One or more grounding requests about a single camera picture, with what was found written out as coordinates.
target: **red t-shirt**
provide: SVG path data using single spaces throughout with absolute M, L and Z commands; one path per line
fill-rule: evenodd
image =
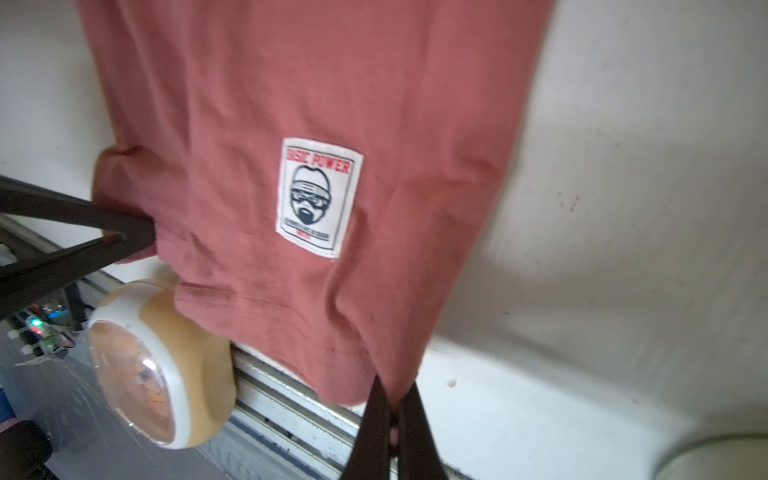
M 505 178 L 549 0 L 79 0 L 176 307 L 329 402 L 410 388 Z

